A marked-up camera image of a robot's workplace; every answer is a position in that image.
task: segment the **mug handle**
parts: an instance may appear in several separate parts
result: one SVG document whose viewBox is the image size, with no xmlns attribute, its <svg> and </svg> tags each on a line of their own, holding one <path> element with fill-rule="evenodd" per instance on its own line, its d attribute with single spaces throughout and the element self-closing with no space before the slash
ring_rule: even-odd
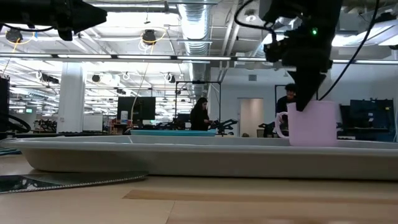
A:
<svg viewBox="0 0 398 224">
<path fill-rule="evenodd" d="M 282 119 L 283 115 L 287 115 L 287 112 L 280 112 L 276 114 L 276 119 L 275 119 L 275 130 L 276 133 L 278 134 L 279 137 L 283 138 L 283 139 L 288 139 L 288 136 L 284 136 L 282 134 L 282 131 L 280 130 L 280 120 Z"/>
</svg>

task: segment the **green led light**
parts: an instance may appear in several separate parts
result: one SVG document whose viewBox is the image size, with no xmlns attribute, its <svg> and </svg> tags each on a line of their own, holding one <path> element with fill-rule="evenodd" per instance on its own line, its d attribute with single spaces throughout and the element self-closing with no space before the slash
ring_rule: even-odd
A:
<svg viewBox="0 0 398 224">
<path fill-rule="evenodd" d="M 312 35 L 317 35 L 318 34 L 318 29 L 317 28 L 312 28 L 311 33 L 312 33 Z"/>
</svg>

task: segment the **pink mug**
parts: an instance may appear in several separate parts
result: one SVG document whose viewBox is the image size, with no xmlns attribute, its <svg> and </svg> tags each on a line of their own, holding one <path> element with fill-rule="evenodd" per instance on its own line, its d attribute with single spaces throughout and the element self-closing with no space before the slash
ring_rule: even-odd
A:
<svg viewBox="0 0 398 224">
<path fill-rule="evenodd" d="M 280 120 L 288 115 L 289 136 L 280 131 Z M 295 103 L 287 105 L 287 112 L 277 114 L 275 130 L 279 137 L 289 139 L 292 146 L 337 146 L 336 103 L 310 101 L 303 112 L 296 110 Z"/>
</svg>

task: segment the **desk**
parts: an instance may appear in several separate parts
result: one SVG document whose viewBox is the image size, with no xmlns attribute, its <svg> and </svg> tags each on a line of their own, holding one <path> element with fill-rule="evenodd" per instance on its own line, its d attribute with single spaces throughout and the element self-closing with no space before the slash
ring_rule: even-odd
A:
<svg viewBox="0 0 398 224">
<path fill-rule="evenodd" d="M 0 157 L 0 174 L 32 170 Z M 142 182 L 0 195 L 7 224 L 396 224 L 398 184 L 149 177 Z"/>
</svg>

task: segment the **door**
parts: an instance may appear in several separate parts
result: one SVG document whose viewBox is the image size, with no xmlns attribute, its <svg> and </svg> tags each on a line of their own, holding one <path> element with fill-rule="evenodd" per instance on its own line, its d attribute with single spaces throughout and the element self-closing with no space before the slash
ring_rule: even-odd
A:
<svg viewBox="0 0 398 224">
<path fill-rule="evenodd" d="M 257 137 L 259 125 L 264 123 L 264 102 L 262 98 L 241 98 L 239 99 L 239 126 L 238 134 L 244 133 L 251 138 Z"/>
</svg>

